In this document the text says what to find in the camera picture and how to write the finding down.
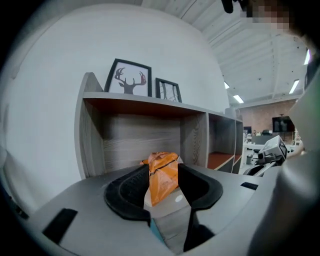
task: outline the deer head artwork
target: deer head artwork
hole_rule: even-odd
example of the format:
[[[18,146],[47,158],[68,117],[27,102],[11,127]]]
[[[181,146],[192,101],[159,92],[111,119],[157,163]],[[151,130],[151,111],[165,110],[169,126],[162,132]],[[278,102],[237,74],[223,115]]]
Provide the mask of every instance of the deer head artwork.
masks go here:
[[[118,68],[116,70],[116,72],[115,72],[114,78],[119,80],[119,81],[121,81],[121,82],[119,82],[119,85],[121,87],[123,87],[125,94],[134,94],[134,88],[136,86],[144,86],[147,83],[146,76],[142,72],[139,72],[140,73],[141,82],[140,83],[136,83],[135,79],[133,78],[133,84],[127,84],[127,79],[126,78],[124,80],[120,78],[120,76],[123,75],[122,70],[124,70],[124,67],[123,68]]]

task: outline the gray plastic surface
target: gray plastic surface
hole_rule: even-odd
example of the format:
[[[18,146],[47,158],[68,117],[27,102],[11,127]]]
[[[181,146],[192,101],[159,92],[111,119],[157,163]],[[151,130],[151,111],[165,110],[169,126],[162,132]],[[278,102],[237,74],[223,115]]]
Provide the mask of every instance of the gray plastic surface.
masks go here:
[[[208,210],[198,211],[199,222],[218,234],[186,255],[246,255],[255,230],[270,202],[279,167],[264,177],[238,175],[191,165],[191,168],[218,180],[221,199]],[[144,221],[124,220],[104,201],[107,185],[137,166],[88,178],[67,188],[29,218],[41,232],[62,208],[78,211],[60,246],[81,256],[153,255],[173,253],[152,234]],[[243,182],[258,184],[256,191],[241,187]],[[62,250],[56,247],[56,253]]]

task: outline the brick wall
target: brick wall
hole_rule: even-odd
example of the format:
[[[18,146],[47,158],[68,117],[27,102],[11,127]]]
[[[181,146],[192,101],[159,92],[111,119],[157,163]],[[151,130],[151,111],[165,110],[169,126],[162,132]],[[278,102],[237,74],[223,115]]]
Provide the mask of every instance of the brick wall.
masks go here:
[[[280,117],[280,114],[287,116],[295,102],[296,100],[293,99],[272,104],[240,108],[243,126],[251,126],[252,132],[256,130],[261,133],[263,130],[272,130],[272,118]],[[291,137],[291,132],[287,132],[285,135],[287,143],[290,143]]]

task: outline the black slot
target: black slot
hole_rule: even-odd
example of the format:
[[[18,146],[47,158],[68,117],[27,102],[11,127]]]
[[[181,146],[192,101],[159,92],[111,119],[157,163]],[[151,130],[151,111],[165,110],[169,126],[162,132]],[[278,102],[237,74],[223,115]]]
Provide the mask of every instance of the black slot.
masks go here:
[[[42,233],[51,241],[59,244],[77,213],[76,210],[62,209]]]
[[[245,187],[247,189],[251,189],[251,190],[257,190],[258,188],[258,185],[256,184],[252,184],[252,183],[249,183],[249,182],[244,182],[241,184],[242,187]]]

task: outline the deer antler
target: deer antler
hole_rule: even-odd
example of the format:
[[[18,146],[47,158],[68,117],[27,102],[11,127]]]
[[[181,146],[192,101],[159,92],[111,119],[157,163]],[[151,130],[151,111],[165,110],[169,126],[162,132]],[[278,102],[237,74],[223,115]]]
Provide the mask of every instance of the deer antler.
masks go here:
[[[133,87],[135,87],[135,86],[144,86],[147,83],[146,76],[142,72],[139,72],[139,73],[140,73],[141,82],[140,83],[135,83],[135,79],[133,78],[133,84],[132,84]]]
[[[125,78],[124,81],[122,79],[120,79],[120,76],[123,75],[124,73],[122,73],[123,68],[118,68],[115,72],[114,78],[121,81],[123,83],[123,85],[127,85],[127,79]]]

